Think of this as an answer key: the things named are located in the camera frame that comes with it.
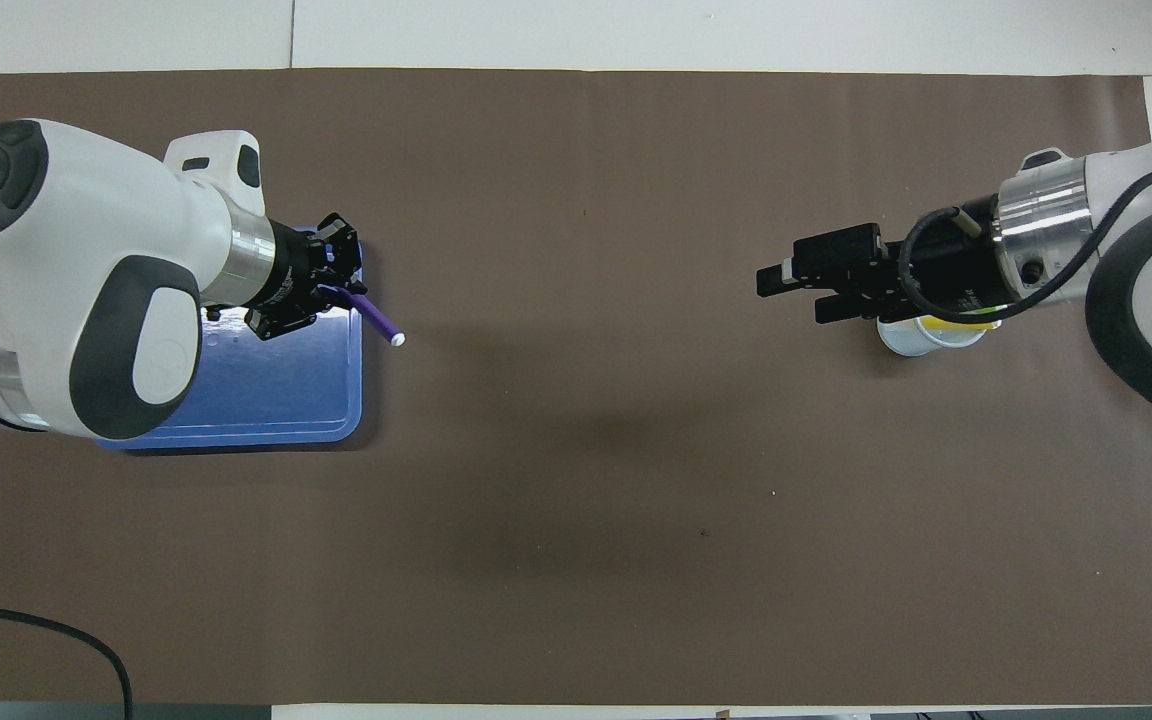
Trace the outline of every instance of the blue cutting board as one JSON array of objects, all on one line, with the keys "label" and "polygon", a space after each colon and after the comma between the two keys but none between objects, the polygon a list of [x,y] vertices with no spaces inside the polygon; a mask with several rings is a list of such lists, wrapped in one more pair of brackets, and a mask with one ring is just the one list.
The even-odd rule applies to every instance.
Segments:
[{"label": "blue cutting board", "polygon": [[362,418],[362,318],[329,310],[317,323],[257,340],[242,306],[202,320],[198,373],[159,427],[114,450],[335,442]]}]

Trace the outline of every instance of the white cup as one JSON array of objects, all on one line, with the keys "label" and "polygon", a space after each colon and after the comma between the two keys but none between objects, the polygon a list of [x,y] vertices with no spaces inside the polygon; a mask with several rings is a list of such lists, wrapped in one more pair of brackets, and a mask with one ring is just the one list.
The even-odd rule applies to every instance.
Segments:
[{"label": "white cup", "polygon": [[973,344],[986,333],[985,328],[929,328],[923,324],[927,319],[910,318],[900,323],[878,323],[878,336],[882,338],[886,344],[896,355],[905,357],[920,357],[929,353],[941,350],[948,347],[956,350],[960,347]]}]

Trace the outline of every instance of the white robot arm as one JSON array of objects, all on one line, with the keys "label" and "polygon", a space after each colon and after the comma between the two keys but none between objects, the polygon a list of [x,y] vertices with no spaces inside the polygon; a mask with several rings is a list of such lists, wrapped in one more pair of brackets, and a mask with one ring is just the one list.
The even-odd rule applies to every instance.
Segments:
[{"label": "white robot arm", "polygon": [[814,302],[818,323],[988,323],[1085,297],[1097,351],[1152,402],[1152,142],[1034,152],[995,195],[924,215],[902,242],[882,242],[877,223],[796,241],[756,288],[833,290]]},{"label": "white robot arm", "polygon": [[202,306],[248,306],[268,340],[366,291],[344,220],[304,233],[264,215],[248,132],[179,138],[159,161],[51,120],[1,123],[0,427],[141,435],[188,392]]}]

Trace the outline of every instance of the brown paper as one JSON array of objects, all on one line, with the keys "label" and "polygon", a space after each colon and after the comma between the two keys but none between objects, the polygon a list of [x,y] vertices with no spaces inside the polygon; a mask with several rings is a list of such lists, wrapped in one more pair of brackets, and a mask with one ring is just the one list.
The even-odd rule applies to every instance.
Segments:
[{"label": "brown paper", "polygon": [[[0,605],[143,700],[1152,703],[1152,407],[1082,306],[901,359],[755,296],[796,237],[1147,141],[1138,78],[0,76],[22,115],[255,132],[410,338],[334,447],[0,433]],[[115,691],[0,626],[0,700]]]}]

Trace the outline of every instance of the purple marker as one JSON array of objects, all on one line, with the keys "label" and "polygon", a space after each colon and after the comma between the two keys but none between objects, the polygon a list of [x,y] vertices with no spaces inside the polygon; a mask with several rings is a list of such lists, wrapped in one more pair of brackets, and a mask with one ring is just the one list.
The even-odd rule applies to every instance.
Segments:
[{"label": "purple marker", "polygon": [[397,325],[389,323],[389,318],[385,313],[381,313],[379,306],[372,304],[366,295],[358,295],[355,291],[342,290],[342,288],[325,285],[319,286],[319,291],[323,291],[328,300],[333,300],[340,305],[353,306],[353,309],[357,310],[358,314],[364,316],[364,319],[371,323],[371,327],[377,328],[385,336],[385,340],[389,341],[389,344],[399,347],[407,342],[407,335],[399,332]]}]

